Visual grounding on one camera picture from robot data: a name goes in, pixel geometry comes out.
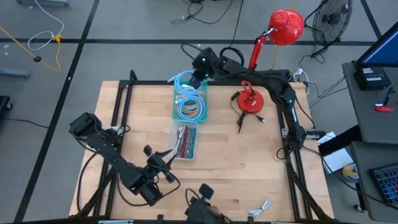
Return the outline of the black mini computer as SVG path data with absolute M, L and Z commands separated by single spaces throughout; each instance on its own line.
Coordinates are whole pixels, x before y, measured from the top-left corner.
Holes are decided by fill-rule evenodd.
M 383 90 L 391 81 L 382 67 L 358 68 L 354 77 L 362 91 Z

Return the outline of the black wheeled base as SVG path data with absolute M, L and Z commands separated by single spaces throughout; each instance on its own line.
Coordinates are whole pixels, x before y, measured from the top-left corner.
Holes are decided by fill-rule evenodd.
M 13 107 L 9 96 L 0 96 L 0 113 L 11 110 Z

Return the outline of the black handheld device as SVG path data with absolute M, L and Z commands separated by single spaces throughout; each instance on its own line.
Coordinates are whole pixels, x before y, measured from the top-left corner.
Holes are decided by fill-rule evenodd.
M 214 194 L 214 190 L 207 184 L 201 184 L 198 192 L 191 188 L 185 190 L 185 200 L 188 206 L 193 205 L 195 202 L 200 202 L 205 206 L 210 206 L 210 199 Z

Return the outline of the computer monitor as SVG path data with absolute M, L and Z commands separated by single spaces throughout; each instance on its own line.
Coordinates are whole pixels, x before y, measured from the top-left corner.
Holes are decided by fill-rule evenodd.
M 398 67 L 398 21 L 357 62 L 371 67 Z

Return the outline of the clear plastic bin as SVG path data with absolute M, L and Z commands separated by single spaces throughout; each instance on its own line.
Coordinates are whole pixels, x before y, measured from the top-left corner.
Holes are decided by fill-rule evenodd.
M 169 157 L 174 157 L 176 160 L 194 160 L 197 134 L 198 123 L 196 121 L 173 120 L 166 147 L 166 150 L 171 149 Z

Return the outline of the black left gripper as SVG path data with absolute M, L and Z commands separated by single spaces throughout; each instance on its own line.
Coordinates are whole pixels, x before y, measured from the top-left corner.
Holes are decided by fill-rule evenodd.
M 165 175 L 168 183 L 172 183 L 175 177 L 170 173 L 171 165 L 178 154 L 175 149 L 169 149 L 163 152 L 152 152 L 152 148 L 149 145 L 144 147 L 144 154 L 148 157 L 147 165 L 155 169 L 156 173 L 162 172 Z

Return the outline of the red desk lamp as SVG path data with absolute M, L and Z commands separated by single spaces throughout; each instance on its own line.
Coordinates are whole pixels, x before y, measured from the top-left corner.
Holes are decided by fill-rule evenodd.
M 252 55 L 249 61 L 249 71 L 255 71 L 257 61 L 261 54 L 262 46 L 266 40 L 270 40 L 278 46 L 293 44 L 302 35 L 304 29 L 303 17 L 292 9 L 279 9 L 274 11 L 269 19 L 267 30 L 256 37 Z M 281 80 L 266 80 L 264 82 L 252 83 L 242 81 L 243 91 L 238 95 L 237 104 L 241 111 L 256 114 L 264 106 L 264 98 L 261 93 L 252 88 L 252 85 L 264 87 L 273 102 L 280 107 L 291 109 L 295 104 L 295 90 L 289 82 Z

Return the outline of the black aluminium table frame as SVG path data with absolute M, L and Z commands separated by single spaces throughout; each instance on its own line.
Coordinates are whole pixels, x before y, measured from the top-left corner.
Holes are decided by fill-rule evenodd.
M 102 204 L 99 215 L 133 220 L 154 220 L 163 215 L 167 220 L 183 220 L 192 191 L 208 184 L 215 191 L 212 204 L 232 220 L 245 220 L 249 210 L 259 208 L 269 198 L 272 204 L 259 216 L 260 221 L 294 221 L 277 107 L 267 90 L 260 88 L 265 101 L 260 113 L 264 122 L 249 116 L 238 128 L 237 114 L 229 105 L 236 90 L 232 85 L 208 87 L 208 119 L 198 128 L 195 158 L 173 162 L 177 181 L 170 184 L 160 179 L 159 187 L 165 194 L 162 200 L 149 207 L 142 197 L 120 189 L 112 195 L 113 206 Z M 130 131 L 122 148 L 126 160 L 144 166 L 145 146 L 154 151 L 169 148 L 173 102 L 174 88 L 169 83 L 133 84 L 127 116 Z

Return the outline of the person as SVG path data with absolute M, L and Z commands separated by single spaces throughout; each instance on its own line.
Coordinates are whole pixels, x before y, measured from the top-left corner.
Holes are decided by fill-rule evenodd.
M 192 198 L 185 211 L 189 224 L 232 224 L 232 220 L 200 198 Z

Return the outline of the black pen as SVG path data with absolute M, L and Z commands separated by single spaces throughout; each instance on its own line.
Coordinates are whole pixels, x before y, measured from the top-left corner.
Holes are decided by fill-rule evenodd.
M 384 102 L 382 103 L 383 106 L 387 106 L 387 104 L 388 104 L 388 102 L 389 102 L 389 100 L 390 100 L 390 98 L 391 98 L 391 95 L 392 95 L 393 93 L 394 93 L 394 88 L 393 88 L 393 87 L 390 87 L 390 89 L 388 90 L 387 96 L 386 96 Z

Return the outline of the round blue yellow disc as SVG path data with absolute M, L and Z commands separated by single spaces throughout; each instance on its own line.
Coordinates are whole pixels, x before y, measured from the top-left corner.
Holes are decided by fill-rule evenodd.
M 341 173 L 344 178 L 348 180 L 358 180 L 359 174 L 357 170 L 357 166 L 355 163 L 348 164 L 341 169 Z

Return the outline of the black floor fan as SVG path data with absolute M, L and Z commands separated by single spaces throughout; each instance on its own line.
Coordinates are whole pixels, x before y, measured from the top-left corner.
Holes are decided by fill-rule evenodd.
M 305 18 L 305 28 L 311 30 L 315 45 L 322 46 L 310 55 L 311 58 L 341 41 L 352 11 L 353 0 L 321 0 L 319 6 Z

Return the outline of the grey side desk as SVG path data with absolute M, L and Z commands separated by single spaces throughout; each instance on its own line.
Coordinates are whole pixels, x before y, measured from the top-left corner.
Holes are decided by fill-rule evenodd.
M 354 77 L 354 64 L 346 62 L 342 68 L 362 137 L 349 146 L 358 168 L 361 190 L 366 194 L 366 210 L 374 221 L 398 223 L 398 205 L 394 209 L 382 203 L 382 195 L 370 175 L 371 169 L 398 164 L 398 78 L 390 75 L 397 91 L 389 100 L 394 110 L 378 112 L 374 105 L 384 101 L 388 90 L 362 91 Z

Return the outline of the keyboard with coloured keys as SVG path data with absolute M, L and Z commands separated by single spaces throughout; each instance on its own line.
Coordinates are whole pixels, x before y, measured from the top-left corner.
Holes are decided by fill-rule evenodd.
M 398 207 L 398 163 L 368 170 L 383 201 Z

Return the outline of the grey furniture leg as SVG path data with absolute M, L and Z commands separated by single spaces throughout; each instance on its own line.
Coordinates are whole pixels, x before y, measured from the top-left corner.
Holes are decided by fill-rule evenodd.
M 27 70 L 19 70 L 13 68 L 0 68 L 0 76 L 9 76 L 17 78 L 30 78 L 30 72 Z
M 14 0 L 18 4 L 63 5 L 68 7 L 69 0 Z

